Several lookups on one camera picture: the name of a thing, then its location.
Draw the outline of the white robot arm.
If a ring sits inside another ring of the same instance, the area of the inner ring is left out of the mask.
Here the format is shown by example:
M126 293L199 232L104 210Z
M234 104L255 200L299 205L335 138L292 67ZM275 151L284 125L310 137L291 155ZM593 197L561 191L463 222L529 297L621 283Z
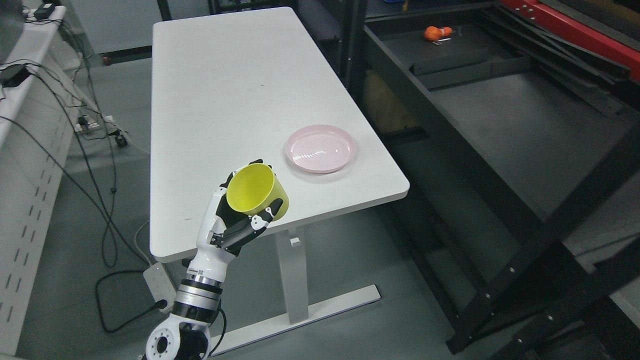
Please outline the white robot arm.
M191 275L180 281L168 317L149 335L143 360L205 360L214 349L210 326L221 310L222 283Z

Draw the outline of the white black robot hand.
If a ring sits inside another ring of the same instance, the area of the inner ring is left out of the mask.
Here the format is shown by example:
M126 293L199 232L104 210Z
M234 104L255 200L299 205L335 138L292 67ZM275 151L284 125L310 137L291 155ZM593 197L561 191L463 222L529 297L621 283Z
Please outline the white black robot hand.
M240 255L242 247L262 235L271 223L276 222L274 213L281 207L282 199L274 200L256 215L236 212L227 202L227 187L233 176L243 167L255 163L265 164L262 159L249 162L231 171L224 182L215 189L199 226L196 255L190 260L185 278L202 276L223 283L226 280L227 267Z

